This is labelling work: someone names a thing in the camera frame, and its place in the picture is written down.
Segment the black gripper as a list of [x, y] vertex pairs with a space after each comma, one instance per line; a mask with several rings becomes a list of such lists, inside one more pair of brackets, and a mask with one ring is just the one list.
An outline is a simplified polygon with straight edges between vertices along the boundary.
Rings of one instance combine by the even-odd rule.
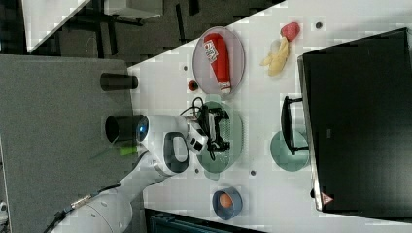
[[[224, 109], [215, 109], [215, 116], [223, 119], [229, 119], [227, 112]], [[202, 130], [208, 137], [207, 146], [210, 153], [214, 152], [225, 152], [230, 149], [230, 142], [225, 140], [216, 140], [213, 144], [214, 139], [212, 138], [212, 130], [215, 128], [213, 123], [214, 115], [210, 113], [209, 108], [203, 105], [200, 108], [200, 114], [198, 116], [198, 122]]]

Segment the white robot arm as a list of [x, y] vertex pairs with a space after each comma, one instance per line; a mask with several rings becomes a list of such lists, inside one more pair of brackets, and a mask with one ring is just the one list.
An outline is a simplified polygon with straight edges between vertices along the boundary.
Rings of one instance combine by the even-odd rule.
[[56, 213], [44, 233], [123, 233], [132, 220], [132, 202], [146, 187], [186, 171], [193, 153], [229, 149], [220, 135], [220, 121], [229, 119], [229, 111], [208, 103], [194, 116], [142, 117], [134, 132], [146, 151], [134, 169]]

